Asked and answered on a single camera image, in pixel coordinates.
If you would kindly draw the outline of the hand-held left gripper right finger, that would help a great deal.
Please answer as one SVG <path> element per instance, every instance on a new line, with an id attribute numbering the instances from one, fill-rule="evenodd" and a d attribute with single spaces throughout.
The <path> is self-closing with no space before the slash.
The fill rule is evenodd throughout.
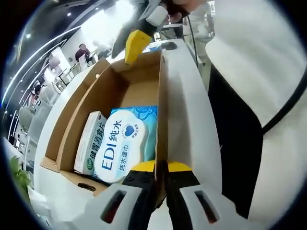
<path id="1" fill-rule="evenodd" d="M 262 230 L 264 226 L 240 216 L 235 204 L 192 169 L 177 161 L 164 162 L 166 203 L 175 230 Z"/>

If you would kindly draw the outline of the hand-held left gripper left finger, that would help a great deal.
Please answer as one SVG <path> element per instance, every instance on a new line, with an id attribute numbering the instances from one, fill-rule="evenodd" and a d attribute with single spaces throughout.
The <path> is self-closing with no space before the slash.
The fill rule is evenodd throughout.
<path id="1" fill-rule="evenodd" d="M 155 162 L 134 166 L 121 184 L 112 184 L 90 200 L 84 212 L 55 230 L 145 230 L 156 208 Z"/>

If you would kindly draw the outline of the person's right hand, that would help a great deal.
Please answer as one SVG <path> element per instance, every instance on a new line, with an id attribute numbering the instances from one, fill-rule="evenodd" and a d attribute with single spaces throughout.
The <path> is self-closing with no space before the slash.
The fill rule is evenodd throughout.
<path id="1" fill-rule="evenodd" d="M 207 2 L 206 0 L 172 0 L 172 2 L 176 5 L 180 5 L 187 12 L 194 11 L 201 4 Z M 180 12 L 176 14 L 170 14 L 169 20 L 171 23 L 177 23 L 182 18 L 182 14 Z"/>

